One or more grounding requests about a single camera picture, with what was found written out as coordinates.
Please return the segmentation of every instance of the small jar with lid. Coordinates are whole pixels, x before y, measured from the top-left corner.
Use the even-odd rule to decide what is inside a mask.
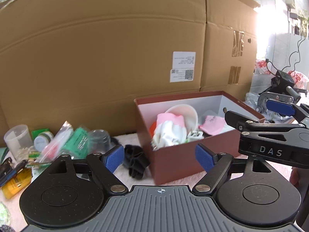
[[[42,152],[42,150],[52,141],[53,138],[54,135],[49,131],[40,133],[33,141],[34,148],[37,151]]]

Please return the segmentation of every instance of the human hand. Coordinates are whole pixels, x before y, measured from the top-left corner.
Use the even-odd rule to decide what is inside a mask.
[[[289,181],[294,187],[298,187],[299,177],[296,167],[292,167],[292,172]]]

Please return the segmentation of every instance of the black strap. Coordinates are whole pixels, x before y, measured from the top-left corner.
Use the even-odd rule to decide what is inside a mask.
[[[142,179],[146,167],[150,164],[146,158],[144,151],[139,146],[126,145],[125,146],[125,159],[123,165],[129,169],[129,176],[134,179]]]

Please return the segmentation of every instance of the plastic cup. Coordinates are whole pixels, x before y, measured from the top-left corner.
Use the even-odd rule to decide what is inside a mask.
[[[29,152],[33,150],[33,142],[26,125],[17,125],[8,130],[4,141],[17,163],[28,159]]]
[[[112,148],[111,137],[104,130],[93,130],[88,133],[89,151],[91,153],[106,153]]]

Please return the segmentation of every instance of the brown tape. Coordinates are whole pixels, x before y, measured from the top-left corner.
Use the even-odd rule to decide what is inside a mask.
[[[238,84],[240,75],[240,66],[231,66],[228,84]]]
[[[242,56],[244,49],[244,32],[234,31],[232,57]]]

